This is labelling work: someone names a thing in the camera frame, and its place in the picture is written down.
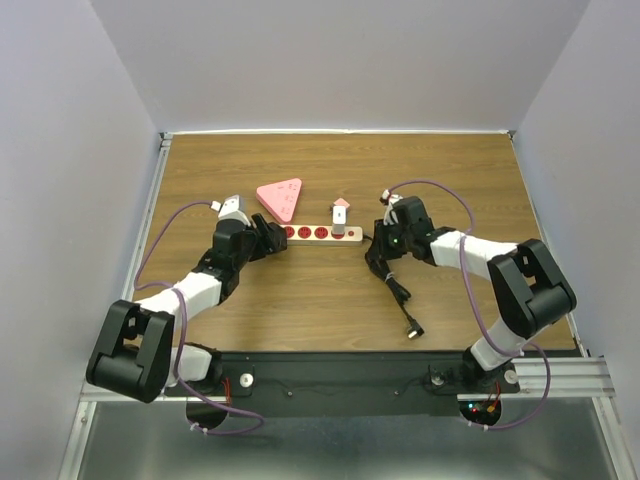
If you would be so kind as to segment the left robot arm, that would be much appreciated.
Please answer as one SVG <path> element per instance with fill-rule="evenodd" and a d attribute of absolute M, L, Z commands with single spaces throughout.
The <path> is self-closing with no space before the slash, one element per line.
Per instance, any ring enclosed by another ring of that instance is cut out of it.
<path fill-rule="evenodd" d="M 86 381 L 145 403 L 180 381 L 202 394 L 215 392 L 223 371 L 214 363 L 214 352 L 196 345 L 174 347 L 174 332 L 184 334 L 190 319 L 227 300 L 247 263 L 286 248 L 285 228 L 260 214 L 248 223 L 220 220 L 212 247 L 181 281 L 138 302 L 118 300 L 109 307 Z"/>

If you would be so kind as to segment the pink triangular power socket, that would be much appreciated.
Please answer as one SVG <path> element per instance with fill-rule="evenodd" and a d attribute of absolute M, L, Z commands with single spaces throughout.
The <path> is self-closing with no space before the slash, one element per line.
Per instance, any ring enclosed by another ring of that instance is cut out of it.
<path fill-rule="evenodd" d="M 256 198 L 259 203 L 281 224 L 289 224 L 294 217 L 302 189 L 300 178 L 259 186 Z"/>

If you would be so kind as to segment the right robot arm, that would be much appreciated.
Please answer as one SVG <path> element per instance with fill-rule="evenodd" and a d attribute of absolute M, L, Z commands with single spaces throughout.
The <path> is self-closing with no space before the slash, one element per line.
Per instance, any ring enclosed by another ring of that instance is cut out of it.
<path fill-rule="evenodd" d="M 499 317 L 491 327 L 482 327 L 480 339 L 463 353 L 460 378 L 466 387 L 482 390 L 491 384 L 496 370 L 576 308 L 574 290 L 542 241 L 495 242 L 451 227 L 437 228 L 416 196 L 384 192 L 381 202 L 385 214 L 374 223 L 365 262 L 399 306 L 411 294 L 395 279 L 388 263 L 407 254 L 491 283 Z"/>

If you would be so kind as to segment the white USB charger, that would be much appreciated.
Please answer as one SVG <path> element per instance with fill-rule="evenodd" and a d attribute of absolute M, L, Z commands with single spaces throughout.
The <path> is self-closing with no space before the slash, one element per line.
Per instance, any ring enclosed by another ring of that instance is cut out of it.
<path fill-rule="evenodd" d="M 331 235 L 342 237 L 345 234 L 347 224 L 347 207 L 344 205 L 334 205 L 332 207 Z"/>

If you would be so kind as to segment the white red power strip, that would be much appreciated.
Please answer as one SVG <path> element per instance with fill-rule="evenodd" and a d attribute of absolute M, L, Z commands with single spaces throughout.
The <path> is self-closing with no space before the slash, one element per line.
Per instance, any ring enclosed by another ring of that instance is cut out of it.
<path fill-rule="evenodd" d="M 360 226 L 346 226 L 342 234 L 324 225 L 283 225 L 289 246 L 351 246 L 364 241 Z"/>

